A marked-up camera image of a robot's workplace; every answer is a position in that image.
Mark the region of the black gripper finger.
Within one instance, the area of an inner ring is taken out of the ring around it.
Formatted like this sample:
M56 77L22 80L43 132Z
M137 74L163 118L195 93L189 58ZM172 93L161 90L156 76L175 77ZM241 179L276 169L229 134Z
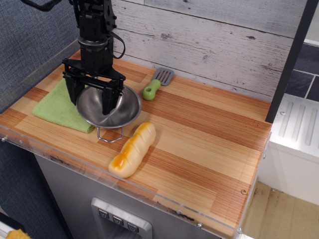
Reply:
M102 92L102 114L109 114L117 105L122 91L114 88L105 88Z
M79 94L84 90L85 84L70 77L66 77L65 81L70 100L74 105L76 105L77 98Z

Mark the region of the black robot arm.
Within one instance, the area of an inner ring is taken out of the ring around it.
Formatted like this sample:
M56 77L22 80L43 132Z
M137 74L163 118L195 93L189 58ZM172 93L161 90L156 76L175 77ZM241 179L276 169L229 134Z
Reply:
M64 79L70 100L76 104L85 86L102 91L102 113L113 110L124 92L125 76L113 68L113 32L117 17L109 0L74 0L76 21L80 31L80 60L64 59Z

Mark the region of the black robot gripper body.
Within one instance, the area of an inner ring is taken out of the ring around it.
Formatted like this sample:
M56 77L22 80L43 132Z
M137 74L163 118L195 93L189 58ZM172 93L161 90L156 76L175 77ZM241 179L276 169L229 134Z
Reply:
M103 91L105 88L124 90L125 76L113 68L114 42L80 41L80 59L63 59L63 77L70 77Z

